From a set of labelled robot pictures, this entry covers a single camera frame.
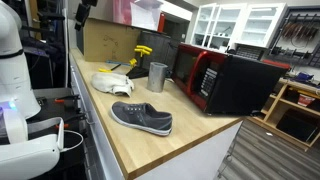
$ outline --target wooden countertop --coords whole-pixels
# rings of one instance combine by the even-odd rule
[[[110,69],[115,65],[86,62],[78,49],[72,49],[71,53],[126,179],[134,179],[146,173],[241,121],[239,117],[205,115],[170,81],[165,81],[161,93],[146,89],[147,78],[132,80],[135,89],[131,98],[102,93],[92,87],[91,76],[99,68]],[[128,71],[129,67],[125,66],[115,70],[123,74]],[[159,111],[170,112],[173,116],[171,134],[159,137],[120,125],[110,115],[111,106],[116,101],[148,102]]]

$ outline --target floor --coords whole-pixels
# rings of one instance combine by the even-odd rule
[[[320,179],[320,141],[307,152],[245,120],[215,180]]]

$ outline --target cable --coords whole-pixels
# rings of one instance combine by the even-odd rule
[[[33,70],[33,68],[34,68],[34,67],[36,67],[36,65],[38,64],[39,59],[40,59],[39,48],[38,48],[38,46],[37,46],[38,40],[36,39],[37,34],[38,34],[38,32],[36,32],[36,34],[34,35],[34,37],[35,37],[35,43],[34,43],[34,46],[37,48],[38,58],[37,58],[36,62],[32,65],[32,67],[29,69],[29,72],[31,72],[31,71]]]
[[[72,134],[76,134],[76,135],[80,136],[80,137],[81,137],[81,141],[80,141],[77,145],[75,145],[75,146],[73,146],[73,147],[71,147],[71,148],[63,148],[63,149],[61,150],[61,152],[66,152],[66,151],[69,151],[69,150],[71,150],[71,149],[74,149],[74,148],[80,146],[80,144],[83,142],[83,136],[82,136],[80,133],[77,133],[77,132],[75,132],[75,131],[70,131],[70,130],[64,130],[64,132],[72,133]]]

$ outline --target microwave handle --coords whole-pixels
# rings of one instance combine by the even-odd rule
[[[188,84],[188,87],[187,87],[187,94],[188,95],[191,95],[192,94],[192,85],[193,85],[193,81],[194,81],[194,75],[195,73],[197,72],[198,70],[198,66],[201,62],[201,60],[206,57],[208,55],[208,51],[202,51],[198,57],[197,57],[197,60],[196,62],[194,63],[193,65],[193,68],[191,70],[191,74],[190,74],[190,79],[189,79],[189,84]]]

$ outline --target ceiling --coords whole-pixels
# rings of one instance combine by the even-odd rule
[[[183,9],[191,11],[191,12],[193,12],[194,10],[198,9],[198,7],[192,5],[192,4],[190,4],[190,3],[188,3],[188,2],[186,2],[184,0],[166,0],[166,1],[170,2],[170,3],[174,4],[174,5],[177,5],[177,6],[181,7],[181,8],[183,8]]]

